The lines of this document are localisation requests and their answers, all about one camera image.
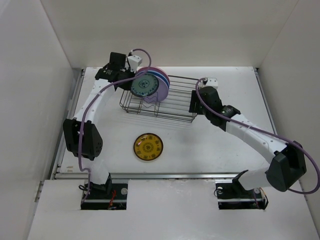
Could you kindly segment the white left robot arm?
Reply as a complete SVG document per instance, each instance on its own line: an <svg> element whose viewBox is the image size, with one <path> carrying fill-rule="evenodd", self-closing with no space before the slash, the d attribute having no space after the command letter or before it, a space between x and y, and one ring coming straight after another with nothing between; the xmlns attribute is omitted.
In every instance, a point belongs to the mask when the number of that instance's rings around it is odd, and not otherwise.
<svg viewBox="0 0 320 240"><path fill-rule="evenodd" d="M78 159L79 170L88 174L83 191L95 192L103 199L111 195L112 181L106 163L98 159L103 150L98 121L115 91L131 88L142 61L132 51L128 54L111 52L109 62L94 76L93 86L83 106L72 118L66 118L62 125L67 150Z"/></svg>

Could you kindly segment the teal patterned plate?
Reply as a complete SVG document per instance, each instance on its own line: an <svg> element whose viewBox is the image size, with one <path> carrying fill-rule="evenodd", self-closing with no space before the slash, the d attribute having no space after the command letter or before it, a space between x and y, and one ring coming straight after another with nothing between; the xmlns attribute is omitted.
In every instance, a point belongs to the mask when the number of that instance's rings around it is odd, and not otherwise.
<svg viewBox="0 0 320 240"><path fill-rule="evenodd" d="M139 75L132 81L130 92L136 97L148 97L153 95L159 88L159 80L150 73Z"/></svg>

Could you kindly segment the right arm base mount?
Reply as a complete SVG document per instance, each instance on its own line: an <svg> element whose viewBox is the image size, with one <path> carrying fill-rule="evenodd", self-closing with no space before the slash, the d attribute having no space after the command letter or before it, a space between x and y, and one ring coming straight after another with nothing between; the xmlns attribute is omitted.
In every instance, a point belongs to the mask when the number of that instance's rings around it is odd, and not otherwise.
<svg viewBox="0 0 320 240"><path fill-rule="evenodd" d="M245 190L239 183L216 182L214 195L220 210L265 210L268 197L261 188Z"/></svg>

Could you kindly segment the wire dish rack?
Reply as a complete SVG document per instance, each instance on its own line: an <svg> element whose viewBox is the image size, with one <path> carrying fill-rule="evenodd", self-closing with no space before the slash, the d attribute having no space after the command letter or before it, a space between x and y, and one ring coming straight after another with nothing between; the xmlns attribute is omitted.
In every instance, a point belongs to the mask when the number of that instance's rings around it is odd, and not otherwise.
<svg viewBox="0 0 320 240"><path fill-rule="evenodd" d="M170 75L168 96L163 101L150 103L124 90L119 105L129 114L191 123L197 116L189 112L196 78Z"/></svg>

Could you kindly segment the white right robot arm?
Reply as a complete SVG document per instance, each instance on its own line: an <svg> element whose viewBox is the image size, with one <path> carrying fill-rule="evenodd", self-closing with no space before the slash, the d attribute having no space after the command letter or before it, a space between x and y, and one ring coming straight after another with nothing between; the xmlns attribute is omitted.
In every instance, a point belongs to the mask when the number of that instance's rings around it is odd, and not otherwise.
<svg viewBox="0 0 320 240"><path fill-rule="evenodd" d="M235 196L243 197L261 187L286 192L307 172L305 155L298 142L280 139L258 128L237 108L224 105L216 88L193 90L189 112L204 115L212 125L242 140L268 163L266 168L241 171L229 185Z"/></svg>

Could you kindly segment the lilac plate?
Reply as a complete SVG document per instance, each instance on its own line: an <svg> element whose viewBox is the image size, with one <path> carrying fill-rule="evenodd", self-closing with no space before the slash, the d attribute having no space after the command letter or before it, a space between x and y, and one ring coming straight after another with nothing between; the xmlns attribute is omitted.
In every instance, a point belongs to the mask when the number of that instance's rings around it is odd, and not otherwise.
<svg viewBox="0 0 320 240"><path fill-rule="evenodd" d="M144 100L147 102L147 103L152 103L152 102L161 102L163 100L165 100L169 94L169 82L167 81L166 78L163 78L163 77L159 77L159 76L156 76L156 78L158 79L158 89L157 91L150 95L150 96L146 96L144 98Z"/></svg>

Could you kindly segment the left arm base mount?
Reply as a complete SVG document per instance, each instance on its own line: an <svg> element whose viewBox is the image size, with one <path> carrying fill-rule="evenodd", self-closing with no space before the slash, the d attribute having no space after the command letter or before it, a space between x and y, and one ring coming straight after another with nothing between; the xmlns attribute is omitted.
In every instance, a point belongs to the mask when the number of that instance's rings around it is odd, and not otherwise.
<svg viewBox="0 0 320 240"><path fill-rule="evenodd" d="M113 183L110 192L98 190L90 187L89 195L87 194L87 183L80 185L83 190L80 203L81 210L126 210L128 197L128 182Z"/></svg>

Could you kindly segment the yellow patterned plate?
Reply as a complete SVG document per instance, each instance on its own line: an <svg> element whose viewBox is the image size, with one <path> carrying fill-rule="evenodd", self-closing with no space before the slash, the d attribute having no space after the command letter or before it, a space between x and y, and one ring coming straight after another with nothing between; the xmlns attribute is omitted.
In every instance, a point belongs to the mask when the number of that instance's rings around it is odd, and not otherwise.
<svg viewBox="0 0 320 240"><path fill-rule="evenodd" d="M144 162L151 162L157 159L162 154L163 149L162 139L154 133L139 135L133 144L135 156Z"/></svg>

